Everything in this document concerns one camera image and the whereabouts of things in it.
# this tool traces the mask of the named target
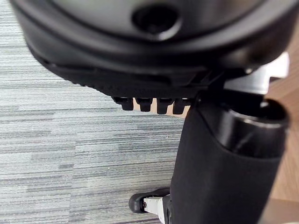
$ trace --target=wooden floor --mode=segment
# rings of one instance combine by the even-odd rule
[[[292,116],[287,152],[272,197],[299,202],[299,25],[288,51],[291,57],[290,75],[273,83],[268,95],[284,104]]]

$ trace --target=floor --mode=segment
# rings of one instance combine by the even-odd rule
[[[299,202],[299,42],[290,53],[290,77],[270,91],[293,116],[272,196]],[[110,97],[51,74],[0,0],[0,224],[159,223],[132,214],[128,200],[169,186],[183,122],[124,112]]]

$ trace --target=caster wheel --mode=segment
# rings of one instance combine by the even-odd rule
[[[152,192],[140,193],[131,196],[129,207],[134,213],[147,213],[144,211],[143,200],[147,197],[164,197],[170,194],[170,188],[161,188]]]

